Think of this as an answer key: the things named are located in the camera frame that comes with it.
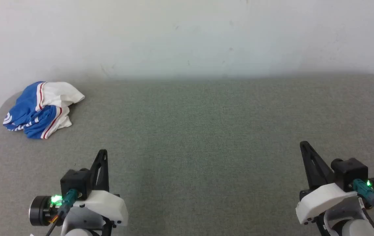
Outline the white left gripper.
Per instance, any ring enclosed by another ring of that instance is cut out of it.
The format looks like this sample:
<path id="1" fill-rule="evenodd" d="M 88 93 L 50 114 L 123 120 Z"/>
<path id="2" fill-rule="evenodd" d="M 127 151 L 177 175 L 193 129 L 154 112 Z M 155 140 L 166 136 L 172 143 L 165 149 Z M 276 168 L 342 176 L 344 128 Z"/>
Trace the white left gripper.
<path id="1" fill-rule="evenodd" d="M 125 201 L 109 193 L 108 152 L 99 150 L 91 165 L 92 191 L 86 200 L 76 201 L 72 207 L 72 225 L 83 228 L 101 228 L 107 218 L 117 226 L 128 225 Z"/>

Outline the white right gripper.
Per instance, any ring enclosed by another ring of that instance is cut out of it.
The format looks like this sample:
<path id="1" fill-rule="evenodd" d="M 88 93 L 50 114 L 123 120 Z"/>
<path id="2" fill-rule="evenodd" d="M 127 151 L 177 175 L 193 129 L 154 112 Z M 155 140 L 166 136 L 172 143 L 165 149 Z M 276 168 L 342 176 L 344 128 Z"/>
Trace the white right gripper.
<path id="1" fill-rule="evenodd" d="M 355 191 L 345 192 L 334 184 L 335 175 L 323 158 L 307 141 L 300 142 L 304 169 L 309 189 L 296 206 L 299 224 L 309 223 L 320 214 L 326 226 L 334 221 L 359 221 L 359 199 Z"/>

